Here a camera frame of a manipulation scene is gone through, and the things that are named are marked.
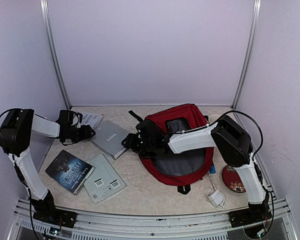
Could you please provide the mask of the grey ianra book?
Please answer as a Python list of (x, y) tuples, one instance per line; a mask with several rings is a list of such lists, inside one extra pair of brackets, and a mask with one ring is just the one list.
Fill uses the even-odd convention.
[(122, 141), (129, 132), (112, 121), (103, 121), (96, 129), (95, 136), (89, 141), (97, 148), (116, 160), (127, 149), (122, 145)]

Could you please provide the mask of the red student backpack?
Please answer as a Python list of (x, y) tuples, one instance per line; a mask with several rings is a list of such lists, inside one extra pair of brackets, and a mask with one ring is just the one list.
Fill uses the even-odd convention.
[(130, 133), (122, 146), (137, 153), (141, 163), (159, 182), (176, 186), (183, 195), (191, 184), (201, 180), (212, 166), (215, 143), (208, 121), (199, 108), (186, 103), (141, 118), (136, 133)]

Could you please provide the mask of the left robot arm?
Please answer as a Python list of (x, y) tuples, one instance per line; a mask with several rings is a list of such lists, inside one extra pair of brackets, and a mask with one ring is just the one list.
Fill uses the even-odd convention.
[(76, 144), (91, 139), (96, 132), (90, 125), (82, 125), (82, 114), (61, 110), (56, 121), (39, 116), (31, 108), (11, 108), (0, 114), (0, 147), (11, 160), (20, 182), (28, 191), (35, 213), (53, 223), (60, 218), (51, 192), (42, 183), (30, 151), (32, 133), (61, 143)]

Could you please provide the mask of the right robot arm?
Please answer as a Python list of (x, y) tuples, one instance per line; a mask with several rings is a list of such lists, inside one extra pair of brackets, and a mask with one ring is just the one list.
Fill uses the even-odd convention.
[(225, 163), (238, 173), (248, 196), (248, 207), (230, 212), (232, 220), (256, 222), (274, 216), (273, 196), (264, 184), (262, 172), (254, 157), (250, 135), (225, 112), (214, 122), (189, 130), (169, 130), (163, 133), (150, 119), (139, 120), (136, 133), (129, 133), (121, 144), (140, 156), (164, 156), (168, 152), (184, 152), (217, 148)]

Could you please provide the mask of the rose cover white book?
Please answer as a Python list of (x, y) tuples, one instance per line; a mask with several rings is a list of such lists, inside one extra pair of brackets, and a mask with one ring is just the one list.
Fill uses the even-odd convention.
[(79, 123), (77, 129), (95, 129), (102, 121), (103, 115), (90, 112), (76, 112)]

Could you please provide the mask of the dark blue heights book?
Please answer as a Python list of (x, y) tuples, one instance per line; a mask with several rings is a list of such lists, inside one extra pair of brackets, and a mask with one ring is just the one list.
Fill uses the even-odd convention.
[(94, 169), (91, 164), (63, 149), (45, 172), (70, 193), (76, 195)]

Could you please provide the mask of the grey barcode book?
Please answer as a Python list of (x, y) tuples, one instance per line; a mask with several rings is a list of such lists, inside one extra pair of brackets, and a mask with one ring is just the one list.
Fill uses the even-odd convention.
[(111, 198), (127, 187), (102, 153), (86, 162), (92, 165), (94, 170), (83, 185), (95, 205)]

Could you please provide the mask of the white floral mug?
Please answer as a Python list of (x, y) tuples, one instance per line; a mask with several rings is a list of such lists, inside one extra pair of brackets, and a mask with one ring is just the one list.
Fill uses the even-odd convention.
[(220, 117), (219, 114), (211, 114), (208, 116), (208, 121), (211, 124), (211, 123), (215, 122), (219, 117)]

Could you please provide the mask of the white marker pen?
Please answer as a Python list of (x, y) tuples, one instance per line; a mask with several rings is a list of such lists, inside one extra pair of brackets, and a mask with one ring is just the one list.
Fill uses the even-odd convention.
[(215, 191), (216, 190), (216, 186), (215, 186), (215, 182), (214, 182), (214, 179), (212, 177), (212, 174), (208, 173), (207, 175), (208, 175), (208, 178), (209, 178), (210, 183), (211, 183), (210, 190)]

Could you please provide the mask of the red floral plate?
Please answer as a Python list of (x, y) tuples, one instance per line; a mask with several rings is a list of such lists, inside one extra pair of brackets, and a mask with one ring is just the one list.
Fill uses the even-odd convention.
[(240, 179), (240, 176), (232, 166), (226, 165), (223, 167), (221, 172), (221, 178), (225, 186), (231, 191), (235, 193), (246, 192), (246, 189)]

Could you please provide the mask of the aluminium front rail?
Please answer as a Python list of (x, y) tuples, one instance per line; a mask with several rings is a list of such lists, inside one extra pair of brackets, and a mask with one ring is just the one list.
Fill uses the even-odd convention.
[[(274, 221), (266, 240), (300, 240), (285, 199), (274, 201)], [(21, 227), (31, 230), (29, 203), (20, 200), (12, 215), (7, 240), (16, 239)], [(76, 210), (73, 228), (61, 227), (56, 240), (226, 240), (230, 231), (246, 237), (244, 228), (232, 227), (229, 211), (175, 216), (133, 216)]]

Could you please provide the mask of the aluminium frame left post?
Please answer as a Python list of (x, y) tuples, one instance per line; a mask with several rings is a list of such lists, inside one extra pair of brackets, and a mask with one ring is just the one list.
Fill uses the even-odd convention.
[(45, 34), (47, 37), (49, 52), (53, 64), (53, 69), (56, 75), (57, 85), (59, 87), (61, 98), (63, 100), (63, 104), (65, 108), (67, 110), (70, 110), (72, 108), (72, 105), (61, 72), (61, 67), (57, 55), (54, 36), (53, 36), (53, 29), (52, 29), (52, 23), (51, 23), (50, 12), (49, 12), (49, 3), (47, 0), (40, 0), (40, 9), (41, 9), (44, 28), (45, 28)]

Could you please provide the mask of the aluminium frame post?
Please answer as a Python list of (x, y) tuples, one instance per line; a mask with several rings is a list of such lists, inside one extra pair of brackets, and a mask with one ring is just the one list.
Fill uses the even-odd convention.
[(63, 104), (65, 108), (67, 110), (70, 110), (72, 108), (72, 105), (61, 72), (61, 67), (57, 55), (54, 36), (53, 36), (53, 29), (52, 29), (52, 23), (51, 23), (50, 12), (49, 12), (49, 3), (47, 0), (40, 0), (40, 9), (41, 9), (44, 28), (45, 28), (45, 34), (47, 37), (49, 52), (53, 64), (53, 69), (56, 75), (57, 85), (59, 87), (61, 98), (63, 100)]
[(253, 2), (253, 11), (251, 16), (250, 30), (248, 34), (248, 41), (247, 41), (247, 46), (244, 54), (243, 65), (240, 72), (239, 82), (236, 88), (234, 99), (231, 105), (231, 108), (234, 110), (237, 109), (239, 105), (243, 93), (244, 85), (246, 82), (247, 74), (249, 71), (249, 65), (250, 65), (251, 57), (253, 55), (253, 48), (254, 48), (259, 18), (260, 18), (261, 5), (262, 5), (261, 0), (255, 0)]

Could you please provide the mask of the aluminium frame right post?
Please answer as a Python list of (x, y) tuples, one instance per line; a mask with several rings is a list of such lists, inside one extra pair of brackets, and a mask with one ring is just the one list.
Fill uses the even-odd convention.
[(243, 93), (244, 85), (246, 82), (247, 74), (249, 71), (249, 65), (250, 65), (251, 57), (253, 55), (253, 48), (254, 48), (259, 18), (260, 18), (261, 5), (262, 5), (261, 0), (255, 0), (253, 2), (253, 11), (251, 16), (250, 30), (248, 34), (248, 41), (247, 41), (247, 46), (244, 54), (243, 65), (240, 72), (239, 82), (236, 88), (234, 99), (231, 105), (231, 108), (234, 110), (237, 109), (239, 105)]

